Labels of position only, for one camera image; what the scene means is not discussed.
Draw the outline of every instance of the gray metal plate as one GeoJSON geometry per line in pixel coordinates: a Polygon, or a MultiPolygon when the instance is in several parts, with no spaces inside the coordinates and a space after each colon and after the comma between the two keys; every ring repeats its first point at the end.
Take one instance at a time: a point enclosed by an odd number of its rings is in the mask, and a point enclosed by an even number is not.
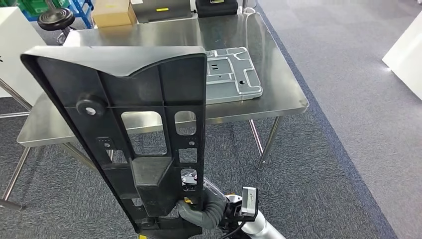
{"type": "Polygon", "coordinates": [[[207,104],[250,100],[262,95],[261,82],[245,47],[207,51],[207,104]]]}

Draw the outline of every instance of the cardboard box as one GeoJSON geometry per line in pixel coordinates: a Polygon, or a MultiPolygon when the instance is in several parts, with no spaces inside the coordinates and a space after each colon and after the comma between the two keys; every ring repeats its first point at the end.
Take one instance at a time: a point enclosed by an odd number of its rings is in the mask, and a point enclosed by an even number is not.
{"type": "Polygon", "coordinates": [[[97,0],[92,18],[98,28],[136,23],[130,0],[97,0]]]}

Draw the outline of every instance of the white panel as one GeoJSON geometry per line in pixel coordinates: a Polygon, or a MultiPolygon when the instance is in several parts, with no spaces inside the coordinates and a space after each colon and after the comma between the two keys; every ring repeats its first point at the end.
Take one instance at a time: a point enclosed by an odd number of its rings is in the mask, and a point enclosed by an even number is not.
{"type": "Polygon", "coordinates": [[[42,89],[21,63],[20,55],[46,44],[17,7],[0,8],[0,35],[7,36],[0,37],[0,78],[34,105],[42,89]]]}
{"type": "Polygon", "coordinates": [[[384,56],[383,61],[422,99],[422,12],[384,56]]]}

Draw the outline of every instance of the stool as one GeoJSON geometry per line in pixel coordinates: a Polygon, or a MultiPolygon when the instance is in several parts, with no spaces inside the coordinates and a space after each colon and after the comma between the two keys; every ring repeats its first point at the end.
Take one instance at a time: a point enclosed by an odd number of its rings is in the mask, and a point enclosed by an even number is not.
{"type": "Polygon", "coordinates": [[[67,8],[48,9],[38,17],[38,25],[46,31],[61,30],[60,36],[57,38],[57,43],[63,45],[66,37],[71,30],[75,30],[70,25],[75,21],[73,12],[67,8]]]}

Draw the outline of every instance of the screw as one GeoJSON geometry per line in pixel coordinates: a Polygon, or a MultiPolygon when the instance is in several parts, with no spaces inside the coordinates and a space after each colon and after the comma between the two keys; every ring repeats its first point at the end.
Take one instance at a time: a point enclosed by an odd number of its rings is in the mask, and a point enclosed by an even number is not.
{"type": "Polygon", "coordinates": [[[89,115],[91,115],[91,116],[93,116],[93,115],[95,115],[97,112],[93,109],[93,108],[91,108],[91,107],[86,107],[85,108],[85,111],[87,112],[87,114],[89,114],[89,115]]]}

